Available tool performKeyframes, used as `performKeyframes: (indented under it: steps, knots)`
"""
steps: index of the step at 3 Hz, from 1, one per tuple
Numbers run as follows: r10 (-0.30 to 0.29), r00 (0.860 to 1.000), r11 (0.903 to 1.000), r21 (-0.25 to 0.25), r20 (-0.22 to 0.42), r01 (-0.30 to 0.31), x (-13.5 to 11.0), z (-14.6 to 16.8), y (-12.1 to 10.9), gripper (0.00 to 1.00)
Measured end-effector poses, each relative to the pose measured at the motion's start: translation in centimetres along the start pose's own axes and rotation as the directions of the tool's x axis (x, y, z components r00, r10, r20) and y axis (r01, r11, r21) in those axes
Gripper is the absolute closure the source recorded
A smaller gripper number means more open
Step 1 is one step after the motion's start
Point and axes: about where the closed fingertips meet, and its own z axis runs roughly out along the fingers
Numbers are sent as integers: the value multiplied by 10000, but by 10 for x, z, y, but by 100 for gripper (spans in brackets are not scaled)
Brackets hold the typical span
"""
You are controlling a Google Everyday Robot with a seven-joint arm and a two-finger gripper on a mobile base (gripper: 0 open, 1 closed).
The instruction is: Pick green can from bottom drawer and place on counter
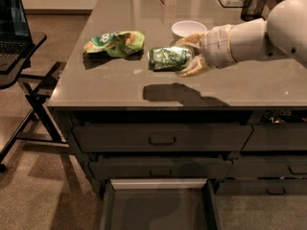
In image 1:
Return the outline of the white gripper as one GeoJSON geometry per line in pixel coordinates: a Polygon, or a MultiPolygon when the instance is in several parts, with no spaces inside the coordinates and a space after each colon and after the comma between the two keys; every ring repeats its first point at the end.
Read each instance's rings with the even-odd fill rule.
{"type": "Polygon", "coordinates": [[[208,72],[213,67],[222,69],[234,65],[236,61],[232,56],[230,44],[232,29],[233,25],[226,24],[179,39],[175,43],[177,47],[201,53],[202,56],[195,56],[183,70],[177,72],[177,75],[193,77],[208,72]]]}

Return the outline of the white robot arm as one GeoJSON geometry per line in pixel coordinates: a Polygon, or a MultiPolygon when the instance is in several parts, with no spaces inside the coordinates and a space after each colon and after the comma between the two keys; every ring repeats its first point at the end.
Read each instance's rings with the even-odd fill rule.
{"type": "Polygon", "coordinates": [[[177,74],[188,77],[243,61],[282,58],[292,58],[307,67],[306,8],[307,0],[284,0],[266,19],[215,26],[178,40],[177,46],[189,46],[198,53],[177,74]]]}

